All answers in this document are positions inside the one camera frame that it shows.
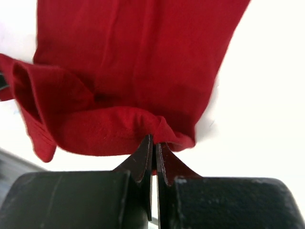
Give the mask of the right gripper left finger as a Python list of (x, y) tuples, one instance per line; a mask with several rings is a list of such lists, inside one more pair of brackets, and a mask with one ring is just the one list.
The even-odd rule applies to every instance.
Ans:
[(152, 219), (153, 137), (111, 171), (31, 172), (0, 208), (3, 229), (146, 229)]

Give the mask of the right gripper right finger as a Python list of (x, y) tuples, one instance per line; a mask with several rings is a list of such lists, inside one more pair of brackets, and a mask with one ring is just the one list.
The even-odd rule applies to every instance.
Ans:
[(202, 177), (166, 143), (155, 146), (161, 229), (302, 229), (305, 221), (280, 180)]

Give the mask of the dark red t shirt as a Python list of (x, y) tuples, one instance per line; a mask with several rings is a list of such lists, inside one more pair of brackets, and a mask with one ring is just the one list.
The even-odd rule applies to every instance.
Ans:
[(195, 146), (246, 0), (40, 0), (33, 63), (0, 56), (35, 154)]

